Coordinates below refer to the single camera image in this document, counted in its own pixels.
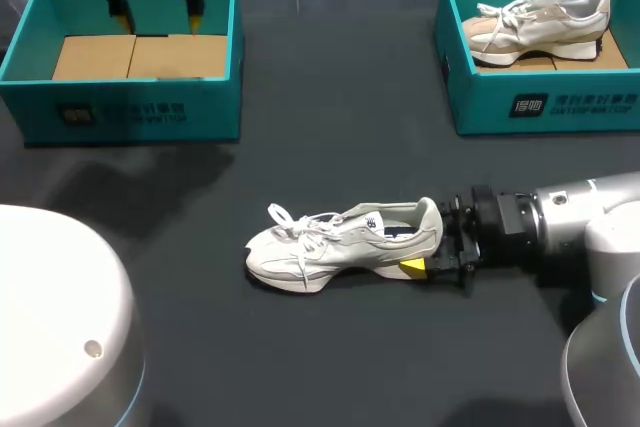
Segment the white sneaker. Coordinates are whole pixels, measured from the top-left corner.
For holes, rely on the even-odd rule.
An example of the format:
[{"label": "white sneaker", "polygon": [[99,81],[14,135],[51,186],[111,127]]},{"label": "white sneaker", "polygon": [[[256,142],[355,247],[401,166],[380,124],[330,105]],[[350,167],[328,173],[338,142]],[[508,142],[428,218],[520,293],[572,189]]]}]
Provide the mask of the white sneaker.
[{"label": "white sneaker", "polygon": [[471,55],[508,66],[533,51],[593,60],[611,17],[611,0],[515,0],[503,8],[478,4],[480,17],[463,22]]},{"label": "white sneaker", "polygon": [[318,292],[349,267],[365,267],[390,279],[412,279],[400,262],[431,256],[442,239],[440,212],[428,198],[359,204],[343,214],[297,221],[276,204],[268,211],[278,225],[249,241],[247,268],[265,284],[292,292]]}]

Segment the black table surface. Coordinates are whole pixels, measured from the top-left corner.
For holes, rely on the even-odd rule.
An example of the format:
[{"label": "black table surface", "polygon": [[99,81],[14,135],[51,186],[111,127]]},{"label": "black table surface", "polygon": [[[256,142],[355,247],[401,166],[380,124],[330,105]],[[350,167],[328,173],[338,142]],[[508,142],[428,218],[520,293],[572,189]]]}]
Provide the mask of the black table surface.
[{"label": "black table surface", "polygon": [[24,149],[0,109],[2,202],[85,222],[126,265],[153,427],[569,425],[567,289],[517,268],[481,271],[470,299],[368,273],[308,297],[245,278],[271,202],[298,217],[639,168],[630,134],[457,136],[431,25],[421,12],[248,18],[233,145]]}]

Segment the shoe sole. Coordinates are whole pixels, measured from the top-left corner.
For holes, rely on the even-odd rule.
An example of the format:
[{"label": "shoe sole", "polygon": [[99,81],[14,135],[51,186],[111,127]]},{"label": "shoe sole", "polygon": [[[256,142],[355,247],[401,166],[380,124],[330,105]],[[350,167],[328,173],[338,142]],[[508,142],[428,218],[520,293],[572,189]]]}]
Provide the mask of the shoe sole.
[{"label": "shoe sole", "polygon": [[580,42],[576,44],[538,44],[517,52],[507,54],[488,54],[471,51],[474,59],[487,65],[508,67],[516,60],[530,52],[542,52],[553,57],[569,60],[595,60],[598,56],[598,41]]},{"label": "shoe sole", "polygon": [[[427,278],[426,274],[422,270],[412,269],[410,267],[404,267],[400,264],[394,265],[385,265],[379,267],[368,267],[371,272],[378,274],[380,277],[384,277],[385,279],[393,279],[393,280],[424,280]],[[260,282],[270,285],[271,287],[275,287],[276,289],[286,290],[289,292],[296,292],[299,294],[315,294],[316,292],[320,292],[325,285],[329,283],[329,281],[339,272],[342,272],[346,269],[337,269],[334,272],[328,273],[323,277],[318,277],[316,279],[311,279],[307,282],[305,286],[303,280],[276,280],[269,279],[267,277],[263,277],[262,275],[256,274],[251,271],[251,269],[247,268],[249,273],[255,277]]]}]

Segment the teal shoe box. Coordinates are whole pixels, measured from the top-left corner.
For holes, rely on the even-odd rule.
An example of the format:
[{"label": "teal shoe box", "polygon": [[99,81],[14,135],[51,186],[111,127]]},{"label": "teal shoe box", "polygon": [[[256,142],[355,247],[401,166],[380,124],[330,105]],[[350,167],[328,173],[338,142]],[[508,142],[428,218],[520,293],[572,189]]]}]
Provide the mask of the teal shoe box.
[{"label": "teal shoe box", "polygon": [[628,68],[512,71],[476,69],[462,22],[477,3],[439,0],[435,41],[460,134],[640,130],[640,4],[611,0],[610,30]]},{"label": "teal shoe box", "polygon": [[[190,33],[184,0],[128,1],[137,35]],[[128,32],[109,16],[106,0],[29,0],[0,68],[0,96],[25,143],[238,139],[244,59],[240,6],[238,0],[205,4],[198,35],[227,36],[223,76],[52,80],[67,36]]]}]

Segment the cardboard insert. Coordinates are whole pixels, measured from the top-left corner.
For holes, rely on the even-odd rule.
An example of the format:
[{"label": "cardboard insert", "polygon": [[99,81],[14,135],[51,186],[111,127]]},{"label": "cardboard insert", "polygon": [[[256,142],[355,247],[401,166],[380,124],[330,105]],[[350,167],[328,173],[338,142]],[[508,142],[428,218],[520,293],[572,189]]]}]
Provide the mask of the cardboard insert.
[{"label": "cardboard insert", "polygon": [[224,77],[226,35],[67,37],[54,80]]},{"label": "cardboard insert", "polygon": [[480,72],[513,72],[532,70],[607,70],[628,69],[613,34],[607,30],[602,36],[602,50],[595,60],[567,60],[556,57],[531,57],[517,60],[509,67],[476,66]]}]

